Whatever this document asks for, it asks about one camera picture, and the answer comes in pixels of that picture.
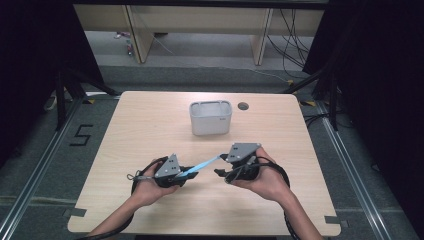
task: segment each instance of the floor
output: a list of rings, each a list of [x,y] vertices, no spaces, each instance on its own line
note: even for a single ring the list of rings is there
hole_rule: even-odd
[[[284,59],[277,53],[270,41],[267,41],[262,65],[256,66],[253,63],[248,36],[176,33],[156,35],[156,40],[152,45],[147,61],[139,64],[135,57],[127,51],[128,38],[123,36],[117,38],[117,34],[114,32],[86,32],[86,35],[97,63],[101,67],[248,69],[258,74],[269,74],[270,70],[286,70],[288,73],[301,71],[301,67],[298,64]],[[286,52],[298,62],[302,62],[296,47],[288,46],[286,48],[286,42],[281,36],[271,36],[271,39],[281,49],[286,49]],[[301,41],[308,48],[313,38],[301,38]],[[272,77],[285,82],[290,80],[287,77],[282,78],[277,75]],[[103,118],[104,115],[111,115],[115,104],[111,102],[105,103],[104,109],[96,110],[97,112],[101,111],[102,115],[93,114],[91,116],[92,120]],[[83,105],[82,108],[86,110],[86,113],[84,114],[80,111],[74,121],[79,122],[80,119],[87,118],[87,113],[91,110],[88,109],[87,105]],[[302,107],[305,115],[317,114],[321,110],[320,105],[313,108]],[[54,129],[51,129],[51,125],[54,125],[55,122],[54,114],[46,114],[40,121],[43,122],[40,126],[45,126],[45,128],[34,131],[32,136],[28,137],[26,144],[47,146],[51,137],[54,136]],[[349,125],[348,117],[345,115],[340,116],[338,121],[340,125],[345,126],[339,128],[338,138],[329,137],[332,133],[331,130],[328,130],[325,121],[312,124],[309,128],[312,139],[321,139],[321,141],[314,141],[314,147],[342,226],[340,236],[332,237],[331,239],[418,239],[381,175],[371,168],[372,159],[367,153],[366,147],[362,145],[360,137]],[[99,126],[100,129],[105,129],[106,127],[107,124]],[[32,137],[40,139],[39,142],[31,142]],[[343,149],[342,151],[337,151],[334,147],[334,139],[341,140],[348,148],[347,155],[344,155]],[[100,144],[101,137],[93,137],[93,141],[96,142],[95,144]],[[22,187],[25,185],[28,176],[36,167],[37,157],[35,156],[41,156],[42,152],[43,149],[37,149],[34,152],[24,153],[27,154],[25,157],[34,160],[30,161],[30,163],[9,161],[10,163],[8,162],[8,166],[5,167],[6,170],[14,169],[13,173],[9,171],[7,174],[3,174],[6,173],[6,170],[1,170],[0,216],[6,216],[10,210],[16,196],[20,194]],[[56,152],[58,158],[66,158],[66,155],[72,154],[60,149]],[[86,154],[95,156],[96,149],[89,149]],[[59,162],[51,163],[49,170],[50,172],[54,171],[55,174],[48,172],[44,176],[43,181],[54,182],[59,190],[55,190],[54,194],[50,194],[51,198],[43,198],[39,196],[44,196],[45,194],[42,193],[49,192],[51,189],[46,184],[38,186],[37,197],[34,197],[31,201],[31,210],[23,216],[12,239],[28,239],[29,237],[45,239],[51,238],[51,236],[62,236],[61,239],[72,239],[75,237],[75,235],[67,232],[66,210],[72,208],[76,201],[74,196],[78,196],[79,193],[77,190],[68,189],[67,185],[70,182],[83,184],[83,179],[73,178],[72,173],[78,171],[78,174],[87,174],[89,170],[89,167],[82,163],[82,159],[77,159],[76,161],[79,164],[75,165],[81,165],[81,167],[75,168],[73,166],[72,172],[69,172]],[[351,179],[351,175],[346,173],[350,162],[353,162],[354,170],[359,173],[359,179]],[[361,188],[365,188],[366,193],[370,196],[365,196],[365,198],[358,197],[360,195],[358,191]],[[371,203],[364,203],[363,199],[370,199]],[[45,211],[47,206],[52,210]],[[385,224],[383,227],[387,227],[388,236],[379,235],[378,229],[373,228],[371,221],[375,216],[367,215],[364,206],[375,208],[379,214],[377,217],[383,218],[382,222]],[[34,216],[40,216],[40,218],[43,216],[43,219],[48,219],[49,222],[46,224],[45,222],[34,221]]]

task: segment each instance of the hand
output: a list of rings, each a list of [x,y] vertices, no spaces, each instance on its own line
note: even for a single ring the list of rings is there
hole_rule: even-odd
[[[159,163],[156,163],[147,169],[144,176],[153,177],[158,164]],[[137,187],[129,200],[134,204],[134,207],[138,209],[153,204],[165,195],[174,193],[178,188],[179,186],[177,185],[169,188],[161,188],[156,184],[154,179],[144,179],[137,183]]]
[[[268,163],[267,160],[260,157],[265,157],[275,163],[262,147],[256,150],[256,156],[260,163]],[[259,174],[255,180],[234,180],[232,184],[249,189],[264,199],[271,201],[281,200],[281,198],[291,193],[281,174],[271,167],[260,167]]]

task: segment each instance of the light wood surface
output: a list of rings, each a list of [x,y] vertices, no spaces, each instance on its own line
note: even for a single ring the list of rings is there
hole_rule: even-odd
[[[227,100],[232,104],[230,132],[195,136],[189,105]],[[246,102],[242,111],[238,103]],[[334,236],[336,216],[297,100],[292,95],[245,93],[125,92],[76,204],[87,209],[72,216],[72,232],[89,232],[130,195],[127,174],[142,170],[152,159],[175,153],[180,165],[191,166],[220,153],[234,142],[261,143],[287,171],[292,190],[321,234]],[[218,160],[202,169],[176,193],[139,209],[126,233],[173,235],[289,235],[278,204],[224,183],[213,170],[231,169]]]

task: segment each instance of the gray carpet floor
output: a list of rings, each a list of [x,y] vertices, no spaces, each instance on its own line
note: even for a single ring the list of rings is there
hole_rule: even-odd
[[[118,91],[214,91],[278,93],[289,87],[282,79],[300,81],[307,75],[301,72],[263,71],[222,68],[136,68],[101,67],[109,87]],[[84,84],[86,91],[98,91]],[[313,84],[296,93],[299,101],[312,100]],[[12,239],[75,239],[81,235],[67,230],[68,217],[64,212],[72,209],[97,149],[102,141],[118,100],[97,99],[93,104],[83,104],[74,117],[70,129],[54,156],[48,171],[38,187],[30,206],[18,225]],[[316,107],[301,106],[304,115],[317,114]],[[360,137],[350,125],[347,115],[338,115],[339,133],[366,186],[381,212],[393,239],[418,239],[396,199],[391,194],[379,172],[370,166],[372,159]],[[91,135],[85,146],[75,138],[81,124],[91,124],[82,134]],[[56,127],[56,112],[49,111],[39,117],[33,131],[22,143],[22,154],[9,159],[0,169],[0,216],[10,210],[35,165],[47,147]],[[326,180],[330,196],[342,221],[342,232],[331,239],[375,239],[372,228],[347,178],[340,159],[328,137],[321,120],[311,124],[309,133]],[[120,239],[134,239],[121,235]]]

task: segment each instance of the person's right hand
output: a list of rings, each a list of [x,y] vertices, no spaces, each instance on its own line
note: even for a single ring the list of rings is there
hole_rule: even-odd
[[[266,159],[261,157],[265,157],[275,163],[274,159],[272,159],[262,147],[256,150],[256,156],[260,163],[268,163]],[[287,186],[281,174],[277,170],[267,166],[260,167],[256,179],[252,181],[234,180],[231,184],[249,189],[262,198],[271,201],[278,201],[291,193],[290,188]]]

